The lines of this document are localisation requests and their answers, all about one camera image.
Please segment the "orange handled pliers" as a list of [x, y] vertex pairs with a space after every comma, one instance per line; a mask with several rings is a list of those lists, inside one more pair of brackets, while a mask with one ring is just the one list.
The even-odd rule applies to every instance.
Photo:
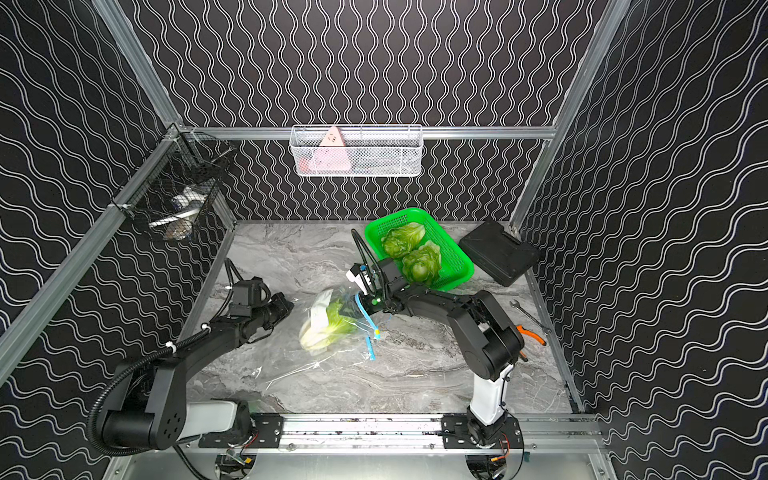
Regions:
[[[522, 325], [518, 325], [516, 328], [517, 328], [518, 332], [521, 335], [523, 335], [524, 337], [528, 337], [529, 339], [535, 340], [541, 346], [548, 346], [547, 341], [544, 338], [542, 338], [540, 335], [538, 335], [537, 333], [525, 329]], [[523, 362], [525, 362], [525, 363], [529, 362], [529, 359], [528, 359], [527, 355], [522, 350], [520, 351], [519, 356], [520, 356], [520, 359]]]

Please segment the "pale chinese cabbage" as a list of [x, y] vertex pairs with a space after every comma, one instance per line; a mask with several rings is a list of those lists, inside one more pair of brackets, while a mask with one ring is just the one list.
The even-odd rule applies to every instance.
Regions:
[[348, 313], [351, 295], [345, 289], [321, 291], [307, 309], [307, 319], [299, 332], [299, 343], [306, 351], [325, 350], [358, 330], [358, 317]]
[[432, 285], [442, 268], [440, 246], [428, 240], [402, 259], [402, 273], [409, 283]]

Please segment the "green chinese cabbage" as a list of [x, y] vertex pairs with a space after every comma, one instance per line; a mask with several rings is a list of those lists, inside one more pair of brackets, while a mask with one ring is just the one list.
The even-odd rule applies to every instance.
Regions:
[[411, 222], [387, 232], [381, 239], [381, 246], [390, 258], [400, 259], [419, 245], [425, 233], [422, 224]]

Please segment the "green plastic basket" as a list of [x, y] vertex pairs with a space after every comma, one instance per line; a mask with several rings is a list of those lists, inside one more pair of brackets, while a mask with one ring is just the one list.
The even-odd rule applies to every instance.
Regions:
[[[422, 224], [426, 228], [424, 238], [414, 249], [418, 249], [428, 240], [440, 246], [442, 268], [439, 278], [431, 285], [433, 289], [447, 292], [470, 280], [474, 274], [474, 265], [458, 244], [441, 225], [425, 210], [406, 208], [393, 214], [372, 221], [364, 229], [364, 236], [379, 260], [390, 258], [381, 246], [382, 237], [391, 229], [411, 222]], [[393, 259], [402, 273], [402, 259]]]

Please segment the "zip-top bag blue seal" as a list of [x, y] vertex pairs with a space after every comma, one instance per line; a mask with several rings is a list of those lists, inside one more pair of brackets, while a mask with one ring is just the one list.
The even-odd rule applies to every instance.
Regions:
[[367, 322], [343, 321], [320, 328], [300, 322], [296, 329], [256, 345], [255, 387], [267, 393], [304, 374], [325, 374], [374, 361], [380, 338], [381, 330]]

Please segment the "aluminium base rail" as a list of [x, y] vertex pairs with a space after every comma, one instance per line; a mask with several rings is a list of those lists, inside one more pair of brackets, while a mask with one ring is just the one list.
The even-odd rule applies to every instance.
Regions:
[[119, 446], [232, 455], [456, 455], [495, 456], [524, 451], [592, 453], [600, 426], [584, 415], [512, 415], [501, 427], [473, 427], [464, 414], [237, 414], [196, 405], [173, 413], [147, 432], [105, 438]]

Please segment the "black tool case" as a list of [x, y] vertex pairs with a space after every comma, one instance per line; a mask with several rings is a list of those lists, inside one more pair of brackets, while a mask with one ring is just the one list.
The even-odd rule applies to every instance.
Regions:
[[458, 245], [476, 266], [504, 287], [515, 283], [540, 258], [534, 246], [516, 239], [492, 220], [471, 230]]

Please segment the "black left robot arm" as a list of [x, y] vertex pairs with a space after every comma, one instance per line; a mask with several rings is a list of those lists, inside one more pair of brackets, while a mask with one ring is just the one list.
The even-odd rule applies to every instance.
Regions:
[[243, 307], [242, 316], [215, 317], [194, 335], [119, 367], [87, 414], [91, 446], [120, 457], [176, 444], [187, 419], [188, 380], [258, 330], [272, 332], [293, 309], [275, 293], [263, 305]]

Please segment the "items in black basket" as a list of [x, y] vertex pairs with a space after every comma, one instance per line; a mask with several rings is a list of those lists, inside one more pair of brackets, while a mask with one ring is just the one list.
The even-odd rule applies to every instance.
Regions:
[[205, 193], [189, 186], [185, 187], [171, 199], [171, 212], [163, 213], [149, 223], [150, 231], [159, 234], [165, 241], [187, 238], [193, 232], [196, 218], [206, 200]]

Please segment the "silver wrench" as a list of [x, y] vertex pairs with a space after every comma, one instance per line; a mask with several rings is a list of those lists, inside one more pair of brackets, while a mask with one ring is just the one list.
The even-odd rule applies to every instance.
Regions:
[[533, 323], [535, 323], [542, 331], [549, 332], [549, 328], [546, 327], [537, 317], [535, 317], [533, 314], [528, 312], [518, 300], [511, 300], [510, 305], [520, 311], [523, 315], [525, 315], [527, 318], [529, 318]]

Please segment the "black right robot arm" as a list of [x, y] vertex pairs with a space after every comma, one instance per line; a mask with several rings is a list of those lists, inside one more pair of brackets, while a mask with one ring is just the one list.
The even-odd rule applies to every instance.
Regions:
[[505, 429], [511, 422], [506, 404], [510, 375], [525, 341], [493, 294], [441, 292], [410, 283], [391, 259], [371, 265], [355, 263], [347, 278], [360, 290], [354, 297], [363, 315], [377, 312], [423, 317], [448, 326], [473, 374], [464, 434], [480, 448], [509, 447]]

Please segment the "pink triangular card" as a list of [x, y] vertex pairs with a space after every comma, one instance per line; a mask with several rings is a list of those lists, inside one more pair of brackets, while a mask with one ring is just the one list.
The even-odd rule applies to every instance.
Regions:
[[314, 150], [309, 169], [313, 173], [348, 172], [352, 162], [338, 126], [331, 126]]

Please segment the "zip-top bag with two cabbages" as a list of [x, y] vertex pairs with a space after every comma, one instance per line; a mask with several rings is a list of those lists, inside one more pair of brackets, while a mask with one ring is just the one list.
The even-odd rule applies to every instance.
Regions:
[[304, 309], [304, 315], [298, 339], [305, 351], [329, 351], [342, 340], [361, 338], [368, 359], [377, 359], [375, 343], [381, 339], [381, 329], [363, 306], [359, 292], [346, 287], [325, 289]]

